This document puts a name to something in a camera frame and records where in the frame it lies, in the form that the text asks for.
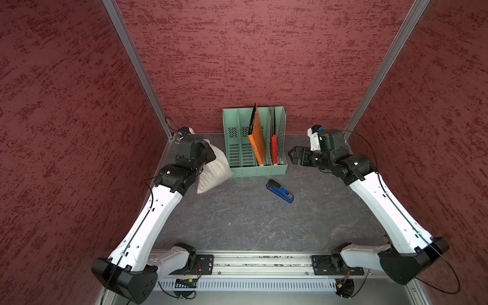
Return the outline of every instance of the ventilation grille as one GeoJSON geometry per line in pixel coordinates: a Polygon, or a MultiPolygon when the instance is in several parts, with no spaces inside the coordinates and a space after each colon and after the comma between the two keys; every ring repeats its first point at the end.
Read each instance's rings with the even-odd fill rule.
{"type": "Polygon", "coordinates": [[[165,290],[181,291],[336,291],[335,280],[329,279],[200,279],[196,289],[175,286],[175,281],[164,279],[160,284],[165,290]]]}
{"type": "Polygon", "coordinates": [[[228,147],[227,159],[230,167],[241,167],[241,156],[239,152],[239,144],[230,144],[228,147]]]}
{"type": "Polygon", "coordinates": [[[242,130],[242,136],[243,138],[247,138],[247,134],[249,133],[249,127],[241,127],[242,130]]]}
{"type": "Polygon", "coordinates": [[[256,157],[254,156],[254,150],[252,149],[251,143],[242,144],[242,157],[242,167],[256,166],[256,157]]]}
{"type": "Polygon", "coordinates": [[[229,137],[237,138],[237,127],[229,127],[229,137]]]}

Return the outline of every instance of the vent slot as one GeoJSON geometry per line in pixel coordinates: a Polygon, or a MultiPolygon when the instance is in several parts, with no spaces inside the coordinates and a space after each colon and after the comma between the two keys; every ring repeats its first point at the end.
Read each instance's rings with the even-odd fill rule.
{"type": "MultiPolygon", "coordinates": [[[[197,288],[175,287],[176,279],[159,281],[163,289],[180,291],[336,291],[334,279],[205,279],[197,282],[197,288]]],[[[156,285],[154,290],[161,290],[156,285]]]]}

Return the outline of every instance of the metal mounting plate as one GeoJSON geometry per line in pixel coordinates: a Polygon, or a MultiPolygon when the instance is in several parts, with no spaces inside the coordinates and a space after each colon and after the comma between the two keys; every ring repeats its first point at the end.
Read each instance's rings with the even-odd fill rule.
{"type": "MultiPolygon", "coordinates": [[[[312,255],[311,256],[311,259],[312,259],[312,266],[314,266],[319,260],[325,258],[325,257],[328,257],[330,255],[312,255]]],[[[327,269],[322,269],[322,268],[317,268],[317,267],[313,267],[313,272],[315,273],[315,275],[346,275],[347,272],[350,272],[351,275],[364,275],[365,272],[362,268],[349,268],[349,269],[346,269],[344,273],[340,273],[339,274],[335,271],[332,271],[331,268],[327,268],[327,269]]]]}

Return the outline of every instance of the orange folder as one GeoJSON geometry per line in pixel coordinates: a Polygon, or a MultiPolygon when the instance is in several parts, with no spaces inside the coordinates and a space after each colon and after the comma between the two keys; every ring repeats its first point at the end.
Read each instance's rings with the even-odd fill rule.
{"type": "Polygon", "coordinates": [[[254,104],[254,108],[252,109],[247,137],[249,138],[249,141],[251,141],[252,149],[254,149],[254,154],[256,155],[259,166],[264,166],[266,164],[266,145],[264,144],[261,120],[259,119],[259,112],[257,111],[256,104],[254,104]]]}

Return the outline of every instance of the gray marble surface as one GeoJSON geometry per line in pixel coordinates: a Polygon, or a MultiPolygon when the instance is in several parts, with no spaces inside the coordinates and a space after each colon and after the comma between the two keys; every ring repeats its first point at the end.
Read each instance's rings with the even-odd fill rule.
{"type": "MultiPolygon", "coordinates": [[[[225,152],[224,136],[203,135],[225,152]]],[[[309,146],[287,135],[285,150],[309,146]]],[[[177,144],[167,159],[174,162],[177,144]]],[[[320,251],[343,243],[384,244],[385,234],[366,204],[341,179],[289,164],[285,175],[231,178],[203,194],[194,183],[169,216],[154,249],[184,242],[199,250],[320,251]],[[288,203],[266,189],[274,179],[295,196],[288,203]]]]}

